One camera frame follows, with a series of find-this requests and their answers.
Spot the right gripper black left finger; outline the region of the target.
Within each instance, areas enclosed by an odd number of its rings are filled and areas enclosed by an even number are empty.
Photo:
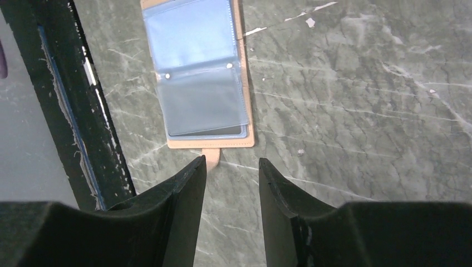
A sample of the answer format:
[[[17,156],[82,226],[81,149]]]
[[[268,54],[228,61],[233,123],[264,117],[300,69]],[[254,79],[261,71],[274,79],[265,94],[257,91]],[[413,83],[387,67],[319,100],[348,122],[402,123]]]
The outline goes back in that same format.
[[[1,203],[2,266],[192,266],[204,156],[106,211],[55,201]]]

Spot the tan blue card holder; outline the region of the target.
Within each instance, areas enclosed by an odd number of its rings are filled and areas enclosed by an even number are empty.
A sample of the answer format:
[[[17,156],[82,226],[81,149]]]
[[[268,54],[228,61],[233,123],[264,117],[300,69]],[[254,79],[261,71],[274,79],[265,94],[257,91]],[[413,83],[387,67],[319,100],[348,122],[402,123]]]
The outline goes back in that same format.
[[[208,170],[223,148],[253,147],[238,1],[141,1],[171,149],[200,149]]]

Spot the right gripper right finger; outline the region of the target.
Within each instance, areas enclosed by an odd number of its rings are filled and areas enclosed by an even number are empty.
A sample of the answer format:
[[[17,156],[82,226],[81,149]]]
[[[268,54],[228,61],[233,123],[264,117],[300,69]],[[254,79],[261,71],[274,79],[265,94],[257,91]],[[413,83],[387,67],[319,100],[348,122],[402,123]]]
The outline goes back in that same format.
[[[259,160],[268,266],[470,266],[471,205],[351,201],[330,206]]]

